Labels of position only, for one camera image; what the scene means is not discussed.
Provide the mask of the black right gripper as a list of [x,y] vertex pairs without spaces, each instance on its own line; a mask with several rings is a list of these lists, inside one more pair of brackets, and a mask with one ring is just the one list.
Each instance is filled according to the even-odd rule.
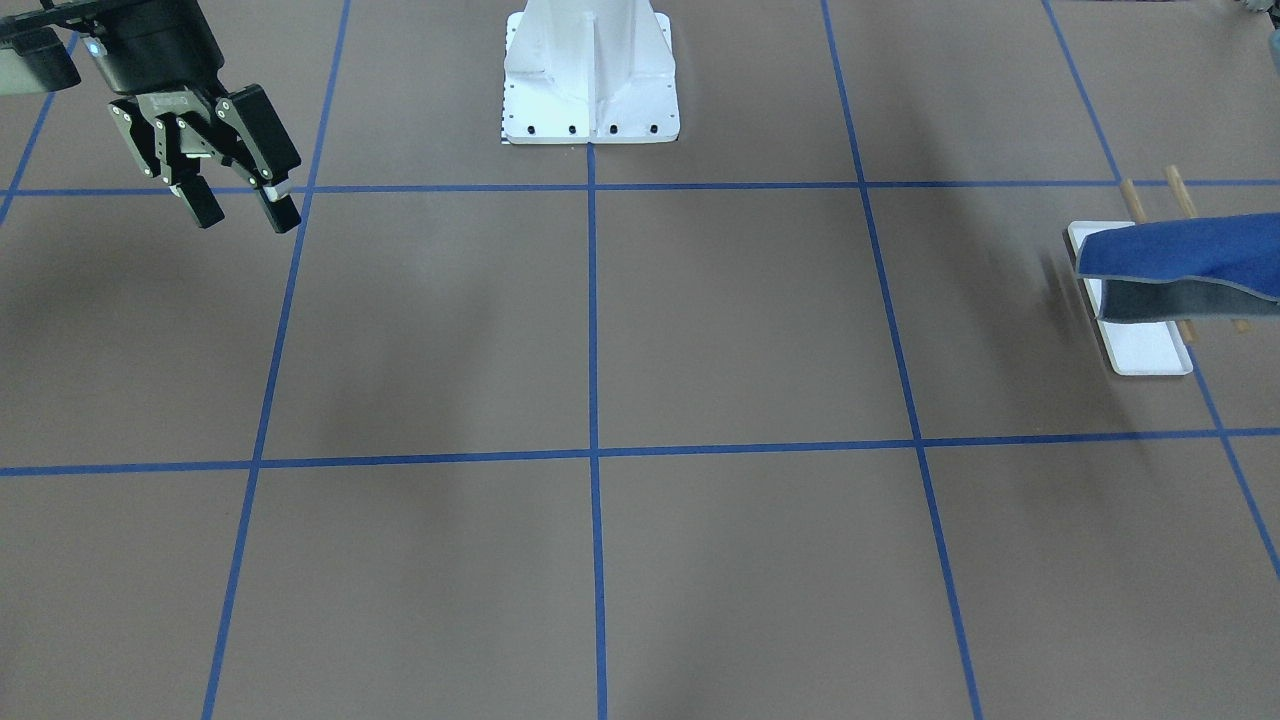
[[95,1],[84,37],[140,169],[180,191],[200,229],[225,219],[205,160],[259,191],[275,234],[301,224],[291,181],[298,150],[262,86],[232,91],[220,81],[225,58],[197,1]]

